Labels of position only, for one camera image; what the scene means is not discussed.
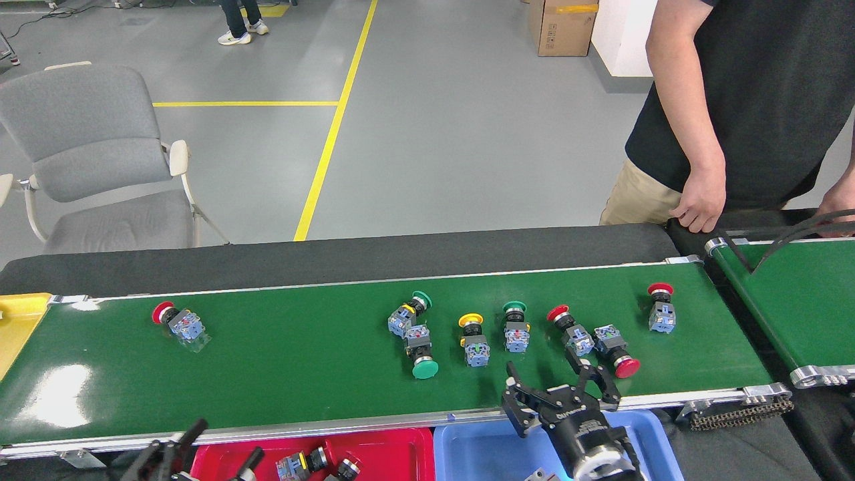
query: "cardboard box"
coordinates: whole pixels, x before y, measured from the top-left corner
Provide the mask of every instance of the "cardboard box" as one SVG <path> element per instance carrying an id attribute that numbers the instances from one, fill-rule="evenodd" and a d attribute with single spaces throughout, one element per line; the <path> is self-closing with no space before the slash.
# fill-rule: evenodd
<path id="1" fill-rule="evenodd" d="M 528 27 L 538 56 L 586 56 L 599 0 L 531 0 Z"/>

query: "gray chair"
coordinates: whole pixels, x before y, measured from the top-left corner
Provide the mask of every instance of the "gray chair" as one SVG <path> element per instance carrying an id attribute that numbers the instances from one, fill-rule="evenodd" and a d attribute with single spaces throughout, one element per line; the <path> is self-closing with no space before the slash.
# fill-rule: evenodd
<path id="1" fill-rule="evenodd" d="M 133 251 L 199 246 L 201 220 L 228 243 L 194 201 L 184 140 L 160 140 L 142 75 L 118 65 L 70 64 L 0 85 L 0 123 L 32 161 L 34 174 L 0 176 L 0 205 L 22 191 L 45 253 Z M 168 181 L 183 190 L 67 214 L 50 235 L 39 227 L 34 192 L 71 202 L 119 187 Z"/>

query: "khaki pants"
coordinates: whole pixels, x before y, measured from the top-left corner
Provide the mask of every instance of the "khaki pants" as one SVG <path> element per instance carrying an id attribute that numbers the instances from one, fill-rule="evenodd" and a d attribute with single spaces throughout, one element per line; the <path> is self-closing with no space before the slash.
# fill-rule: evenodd
<path id="1" fill-rule="evenodd" d="M 627 160 L 617 174 L 599 225 L 665 224 L 671 218 L 668 211 L 680 204 L 680 196 L 679 192 L 662 185 Z"/>

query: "green conveyor belt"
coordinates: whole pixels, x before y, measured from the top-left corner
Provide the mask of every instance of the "green conveyor belt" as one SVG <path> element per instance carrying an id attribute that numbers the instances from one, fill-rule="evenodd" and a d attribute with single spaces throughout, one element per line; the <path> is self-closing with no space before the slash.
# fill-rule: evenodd
<path id="1" fill-rule="evenodd" d="M 647 329 L 652 282 L 675 288 L 670 335 Z M 440 366 L 424 381 L 386 328 L 417 289 L 433 298 L 420 319 Z M 212 337 L 204 350 L 191 352 L 151 322 L 162 300 L 202 317 Z M 509 300 L 528 305 L 526 353 L 503 348 L 500 309 Z M 534 387 L 574 382 L 560 333 L 545 320 L 565 303 L 592 332 L 617 326 L 641 360 L 638 374 L 617 382 L 625 396 L 771 381 L 698 264 L 129 298 L 92 312 L 49 309 L 0 382 L 0 443 L 176 432 L 199 417 L 232 428 L 498 407 L 508 360 Z M 486 320 L 487 367 L 463 361 L 457 319 L 467 312 Z"/>
<path id="2" fill-rule="evenodd" d="M 739 248 L 756 265 L 769 244 Z M 790 370 L 855 364 L 855 240 L 791 242 L 752 275 L 727 246 L 712 256 Z"/>

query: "yellow floor line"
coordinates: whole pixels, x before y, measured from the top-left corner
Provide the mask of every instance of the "yellow floor line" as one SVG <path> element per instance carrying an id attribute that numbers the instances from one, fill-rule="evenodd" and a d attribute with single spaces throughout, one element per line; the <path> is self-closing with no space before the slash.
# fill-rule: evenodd
<path id="1" fill-rule="evenodd" d="M 309 189 L 309 197 L 306 198 L 306 204 L 303 206 L 303 214 L 300 216 L 300 224 L 298 224 L 297 233 L 294 235 L 295 241 L 305 241 L 306 235 L 309 233 L 309 226 L 312 224 L 312 217 L 315 215 L 315 207 L 317 206 L 318 197 L 321 196 L 321 187 L 323 187 L 324 178 L 327 176 L 329 160 L 333 156 L 335 140 L 339 137 L 341 119 L 345 115 L 345 109 L 347 108 L 347 100 L 351 97 L 353 79 L 357 76 L 359 61 L 363 58 L 365 40 L 368 38 L 369 30 L 371 29 L 371 21 L 374 19 L 374 11 L 376 9 L 377 0 L 371 0 L 369 13 L 365 17 L 365 23 L 363 24 L 363 32 L 359 36 L 357 50 L 353 54 L 353 60 L 351 61 L 351 69 L 347 71 L 345 87 L 341 91 L 339 105 L 335 108 L 333 124 L 329 128 L 329 133 L 327 134 L 327 142 L 323 146 L 321 161 L 318 163 L 318 168 L 315 171 L 315 179 L 312 181 L 312 187 Z"/>
<path id="2" fill-rule="evenodd" d="M 291 5 L 270 5 L 270 6 L 259 5 L 258 11 L 261 12 L 262 18 L 281 17 L 282 15 L 285 14 L 286 11 L 288 11 L 288 7 L 290 7 L 290 6 Z M 246 17 L 246 9 L 245 8 L 241 7 L 240 13 L 243 14 L 244 17 Z"/>
<path id="3" fill-rule="evenodd" d="M 335 100 L 317 102 L 235 101 L 235 102 L 155 102 L 155 107 L 337 107 Z"/>

